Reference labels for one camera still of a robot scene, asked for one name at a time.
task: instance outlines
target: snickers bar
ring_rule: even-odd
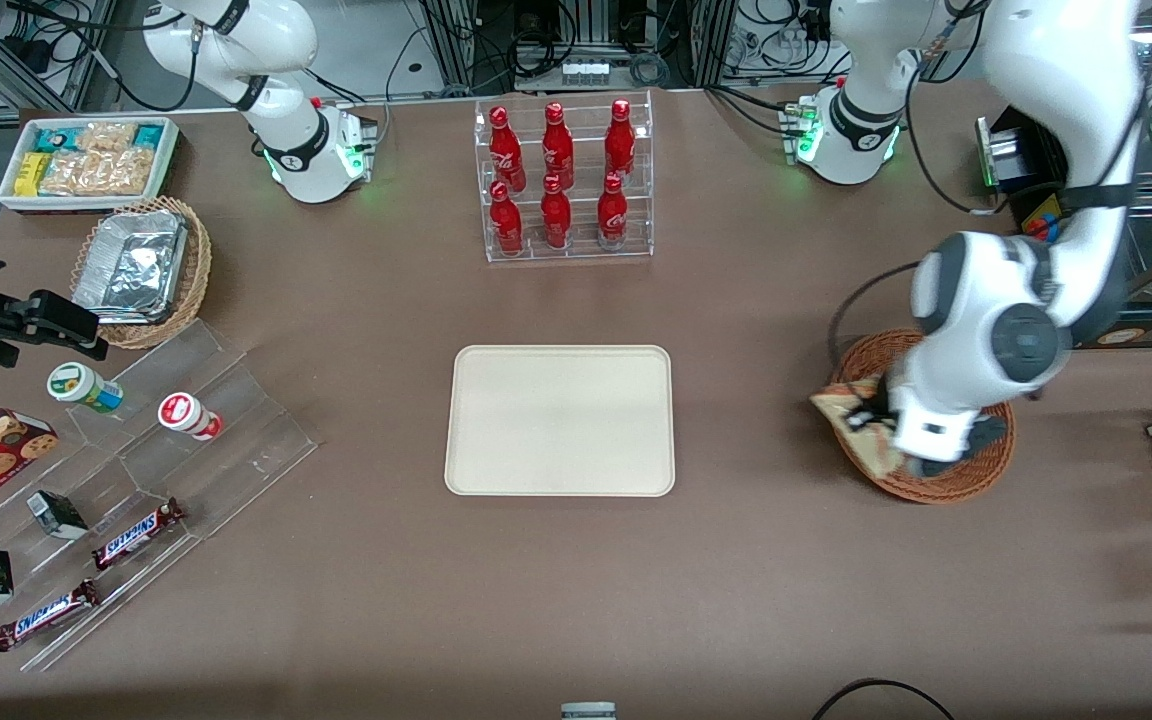
[[[6,652],[17,646],[20,643],[32,638],[45,628],[55,628],[61,621],[84,609],[100,605],[100,594],[96,593],[96,585],[91,579],[83,579],[73,592],[65,593],[56,600],[47,602],[38,611],[31,612],[23,619],[0,626],[0,652]]]
[[[111,564],[130,556],[141,550],[143,544],[183,517],[184,511],[180,510],[175,498],[168,498],[168,501],[157,506],[154,511],[151,511],[141,523],[134,524],[119,537],[105,543],[105,547],[93,550],[92,558],[96,559],[96,570],[108,569]]]

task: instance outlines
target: coca-cola bottle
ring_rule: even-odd
[[[576,160],[573,151],[573,132],[563,122],[563,106],[558,103],[545,105],[545,137],[540,141],[545,151],[545,174],[556,174],[563,190],[571,190],[576,183]]]
[[[630,101],[612,103],[612,127],[607,128],[607,139],[602,142],[607,152],[607,172],[620,173],[627,179],[634,173],[634,127],[630,124]]]
[[[522,169],[522,146],[518,136],[509,127],[509,113],[495,106],[488,113],[492,122],[492,164],[495,179],[503,181],[513,192],[526,190],[526,173]]]
[[[602,180],[602,197],[598,199],[598,243],[602,250],[620,250],[626,245],[627,210],[620,173],[607,173]]]
[[[558,174],[545,176],[540,215],[545,219],[545,242],[554,250],[564,250],[573,228],[573,205],[563,194],[562,179]]]
[[[492,229],[497,236],[497,244],[503,255],[518,255],[522,252],[522,214],[518,206],[509,200],[509,188],[503,182],[492,182]]]

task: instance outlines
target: wicker basket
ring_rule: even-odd
[[[899,355],[915,347],[922,339],[922,333],[911,329],[887,331],[864,338],[851,346],[850,350],[847,350],[842,357],[842,366],[833,376],[832,381],[842,382],[844,379],[858,381],[861,378],[878,376],[890,367]],[[878,487],[893,495],[903,497],[905,500],[929,505],[947,505],[968,500],[968,498],[986,491],[998,478],[1002,477],[1007,465],[1011,462],[1011,452],[1016,447],[1016,419],[1011,416],[1011,406],[1002,402],[1000,406],[986,407],[983,411],[1006,420],[1007,434],[1005,438],[990,444],[977,456],[958,462],[946,473],[937,475],[934,478],[916,478],[904,469],[897,469],[886,477],[873,477],[865,471],[864,465],[836,429],[835,434],[838,434],[838,445],[844,448],[847,458]]]
[[[207,273],[211,272],[211,240],[207,237],[207,228],[202,227],[198,215],[183,202],[173,197],[156,197],[153,200],[136,202],[124,209],[114,210],[114,214],[120,213],[147,213],[152,210],[169,210],[180,213],[189,222],[189,236],[184,243],[184,267],[180,272],[177,289],[175,290],[175,309],[165,323],[157,325],[101,325],[100,338],[109,341],[109,344],[127,348],[127,350],[145,350],[154,347],[169,338],[175,336],[189,323],[192,323],[198,314],[198,306],[202,305],[202,296],[207,291]],[[69,275],[69,291],[78,287],[78,276],[83,272],[83,265],[88,264],[88,249],[91,249],[92,237],[96,228],[88,233],[88,241],[83,242],[83,249],[78,251],[78,263],[74,264],[74,271]]]

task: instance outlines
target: acrylic bottle rack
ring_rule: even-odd
[[[598,199],[602,195],[605,154],[602,141],[612,122],[612,101],[630,101],[630,124],[634,127],[634,173],[626,179],[623,192],[628,204],[626,213],[626,244],[617,251],[604,250],[598,243]],[[567,128],[575,145],[576,183],[567,191],[573,206],[571,240],[564,250],[554,250],[545,242],[540,218],[544,197],[544,154],[540,141],[545,135],[545,104],[553,97],[508,97],[475,105],[473,150],[479,173],[479,204],[483,210],[483,237],[488,262],[523,260],[616,260],[643,258],[652,255],[654,225],[652,217],[653,183],[653,120],[652,97],[646,92],[622,94],[568,94],[563,105]],[[526,173],[526,190],[511,198],[522,213],[522,252],[509,256],[500,251],[492,229],[492,197],[488,188],[495,179],[492,164],[492,126],[488,111],[503,106],[509,113],[509,126],[522,145],[522,167]]]
[[[14,478],[0,502],[0,550],[10,553],[15,593],[0,605],[0,626],[94,578],[100,606],[67,626],[20,644],[6,659],[22,670],[45,670],[73,650],[152,579],[205,541],[301,462],[317,442],[271,400],[243,366],[243,354],[206,323],[195,320],[170,341],[137,359],[115,379],[123,404],[111,415],[69,409],[71,432],[58,429],[62,452],[41,473]],[[170,392],[192,393],[225,429],[210,442],[164,429],[157,404]],[[77,438],[76,444],[68,439]],[[41,531],[26,507],[38,488],[68,497],[91,529],[76,541]],[[185,518],[136,555],[97,574],[92,550],[175,497]]]

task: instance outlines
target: brown table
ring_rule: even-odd
[[[1005,223],[938,200],[908,143],[834,187],[700,92],[654,100],[655,258],[566,270],[486,265],[471,104],[394,109],[376,182],[312,207],[237,114],[182,115],[174,187],[215,243],[204,316],[326,442],[58,669],[0,657],[0,717],[532,720],[605,698],[627,720],[806,719],[859,676],[963,719],[1152,717],[1152,353],[1081,354],[1016,406],[987,495],[882,495],[806,402],[828,316],[947,233]],[[918,104],[965,195],[970,122],[1000,103],[956,82]],[[0,287],[67,287],[91,223],[3,213]],[[909,324],[907,291],[879,287],[846,333]],[[517,342],[667,348],[669,495],[447,491],[453,357]],[[41,379],[65,359],[26,348],[0,406],[60,415]],[[846,717],[932,715],[865,691]]]

